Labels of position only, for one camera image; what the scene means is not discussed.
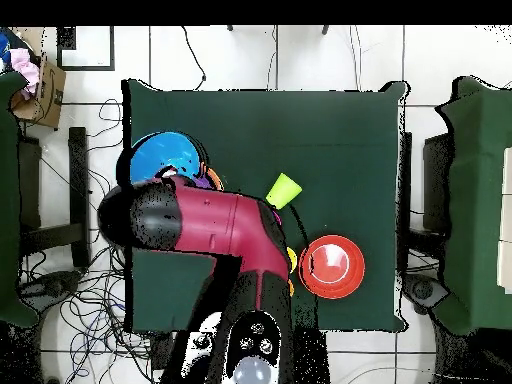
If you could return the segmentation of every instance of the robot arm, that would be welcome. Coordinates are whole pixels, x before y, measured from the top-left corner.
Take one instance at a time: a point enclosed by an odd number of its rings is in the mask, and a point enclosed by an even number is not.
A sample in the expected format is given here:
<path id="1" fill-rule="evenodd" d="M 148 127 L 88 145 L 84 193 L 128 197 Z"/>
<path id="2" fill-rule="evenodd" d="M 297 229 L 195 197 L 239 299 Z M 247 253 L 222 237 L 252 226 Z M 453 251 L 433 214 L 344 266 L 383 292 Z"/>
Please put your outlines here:
<path id="1" fill-rule="evenodd" d="M 277 384 L 293 383 L 290 262 L 281 227 L 264 202 L 173 176 L 114 188 L 98 208 L 98 221 L 104 237 L 119 245 L 240 257 L 207 384 L 236 380 L 235 369 L 250 358 L 278 370 Z"/>

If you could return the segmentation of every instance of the green panel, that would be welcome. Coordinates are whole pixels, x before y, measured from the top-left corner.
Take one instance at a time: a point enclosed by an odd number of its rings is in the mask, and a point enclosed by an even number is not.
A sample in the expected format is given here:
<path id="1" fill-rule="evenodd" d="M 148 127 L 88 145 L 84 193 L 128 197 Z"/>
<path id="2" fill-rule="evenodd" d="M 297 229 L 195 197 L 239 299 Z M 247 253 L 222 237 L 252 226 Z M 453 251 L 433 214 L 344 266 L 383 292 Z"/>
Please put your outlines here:
<path id="1" fill-rule="evenodd" d="M 190 134 L 206 148 L 226 191 L 259 198 L 284 172 L 303 188 L 293 205 L 311 241 L 339 234 L 361 248 L 363 283 L 345 299 L 318 299 L 322 329 L 396 329 L 397 106 L 404 84 L 376 93 L 158 92 L 129 85 L 132 144 L 156 131 Z M 304 243 L 290 209 L 280 215 L 287 244 L 300 254 Z M 171 269 L 161 272 L 172 275 Z M 296 273 L 292 281 L 294 322 L 309 325 L 314 296 Z M 139 284 L 150 283 L 135 279 Z M 169 281 L 167 296 L 175 284 Z M 134 305 L 142 301 L 151 300 L 135 298 Z"/>
<path id="2" fill-rule="evenodd" d="M 134 249 L 133 331 L 186 328 L 214 264 L 210 256 Z"/>
<path id="3" fill-rule="evenodd" d="M 512 146 L 512 93 L 473 78 L 458 82 L 458 97 L 443 106 L 453 126 L 449 173 L 452 233 L 444 280 L 452 294 L 435 309 L 456 334 L 476 328 L 512 329 L 512 296 L 497 285 L 503 151 Z"/>
<path id="4" fill-rule="evenodd" d="M 12 95 L 22 89 L 27 80 L 18 72 L 0 75 L 0 320 L 30 327 L 37 323 L 37 313 L 18 298 L 16 284 L 20 269 L 20 207 L 18 132 L 19 127 L 10 112 Z"/>

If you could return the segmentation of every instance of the white tile floor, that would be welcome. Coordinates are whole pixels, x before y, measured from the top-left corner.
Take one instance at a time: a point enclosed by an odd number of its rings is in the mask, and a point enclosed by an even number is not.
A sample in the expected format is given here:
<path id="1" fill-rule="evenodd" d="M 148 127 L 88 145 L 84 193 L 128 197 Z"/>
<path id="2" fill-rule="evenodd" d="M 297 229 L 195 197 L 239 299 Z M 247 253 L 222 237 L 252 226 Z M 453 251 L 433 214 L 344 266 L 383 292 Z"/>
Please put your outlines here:
<path id="1" fill-rule="evenodd" d="M 228 32 L 226 26 L 189 27 L 190 43 L 207 75 L 201 89 L 261 89 L 267 84 L 275 89 L 276 58 L 268 72 L 275 50 L 272 31 L 272 25 L 235 25 L 233 32 Z M 78 27 L 78 48 L 63 54 L 63 65 L 108 64 L 108 33 L 107 27 Z M 113 123 L 102 121 L 98 113 L 107 99 L 122 101 L 121 79 L 137 78 L 159 89 L 174 90 L 193 89 L 201 78 L 180 27 L 115 27 L 114 34 L 115 71 L 67 72 L 59 131 L 39 126 L 28 130 L 29 135 L 40 139 L 45 160 L 66 179 L 69 177 L 68 128 L 85 126 L 88 134 L 94 135 L 111 126 Z M 473 74 L 499 87 L 512 80 L 508 71 L 512 64 L 511 31 L 509 27 L 490 26 L 361 25 L 357 34 L 352 26 L 352 36 L 354 55 L 348 25 L 331 26 L 326 36 L 321 35 L 318 25 L 280 25 L 277 88 L 354 90 L 354 57 L 362 90 L 377 91 L 389 81 L 406 80 L 411 86 L 406 130 L 413 134 L 411 207 L 421 212 L 423 142 L 446 131 L 433 107 L 448 101 L 451 83 L 458 76 Z M 44 46 L 50 59 L 56 62 L 55 28 L 46 29 Z M 102 115 L 117 119 L 117 106 L 104 107 Z M 115 144 L 121 137 L 121 126 L 118 126 L 98 137 L 90 137 L 89 147 Z M 91 169 L 104 175 L 111 185 L 120 151 L 118 146 L 90 152 Z M 41 175 L 43 225 L 69 222 L 66 183 L 44 163 Z M 102 191 L 92 179 L 90 187 L 91 202 L 98 205 Z M 411 222 L 413 227 L 421 227 L 421 216 L 411 215 Z M 92 208 L 91 228 L 96 228 Z M 100 239 L 93 246 L 94 254 L 105 242 Z M 55 248 L 47 253 L 48 260 L 40 266 L 41 272 L 71 268 L 69 248 Z M 93 269 L 105 269 L 104 259 L 94 264 Z M 40 255 L 33 255 L 30 264 L 38 260 Z M 428 384 L 435 361 L 432 324 L 428 317 L 417 315 L 407 300 L 402 299 L 401 305 L 401 314 L 409 324 L 404 333 L 328 333 L 332 384 Z M 69 311 L 64 315 L 73 325 L 79 325 Z M 56 375 L 64 381 L 72 372 L 69 349 L 75 333 L 60 317 L 58 307 L 53 308 L 46 319 L 42 340 L 47 376 Z M 78 349 L 80 343 L 73 346 Z M 91 356 L 85 368 L 92 367 L 95 376 L 90 372 L 88 376 L 75 378 L 72 384 L 98 384 L 99 376 L 111 360 L 110 353 Z M 149 384 L 134 362 L 126 358 L 116 360 L 111 377 L 107 374 L 101 384 Z"/>

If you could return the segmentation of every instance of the orange object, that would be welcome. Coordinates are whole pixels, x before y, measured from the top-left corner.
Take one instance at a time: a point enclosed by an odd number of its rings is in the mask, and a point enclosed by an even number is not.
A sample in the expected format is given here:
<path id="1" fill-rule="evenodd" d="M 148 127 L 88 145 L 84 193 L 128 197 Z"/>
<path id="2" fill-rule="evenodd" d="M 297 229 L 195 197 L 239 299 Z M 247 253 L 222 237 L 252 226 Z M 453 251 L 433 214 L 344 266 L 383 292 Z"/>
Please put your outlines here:
<path id="1" fill-rule="evenodd" d="M 364 257 L 349 239 L 320 237 L 304 249 L 299 277 L 306 288 L 326 299 L 340 299 L 354 292 L 364 276 Z"/>
<path id="2" fill-rule="evenodd" d="M 215 187 L 217 187 L 217 190 L 224 191 L 224 186 L 222 185 L 222 181 L 218 177 L 218 175 L 215 173 L 215 171 L 212 168 L 208 168 L 208 176 L 213 181 L 213 184 L 215 184 Z"/>

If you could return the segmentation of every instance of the yellow cup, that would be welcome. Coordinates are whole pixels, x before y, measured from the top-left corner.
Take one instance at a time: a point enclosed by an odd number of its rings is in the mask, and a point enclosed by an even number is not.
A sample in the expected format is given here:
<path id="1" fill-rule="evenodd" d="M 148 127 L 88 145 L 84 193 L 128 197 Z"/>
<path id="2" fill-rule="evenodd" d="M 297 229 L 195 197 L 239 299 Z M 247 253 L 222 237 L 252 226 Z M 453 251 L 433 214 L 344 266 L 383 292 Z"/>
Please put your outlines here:
<path id="1" fill-rule="evenodd" d="M 267 194 L 267 202 L 279 210 L 291 202 L 301 191 L 300 185 L 281 173 Z"/>

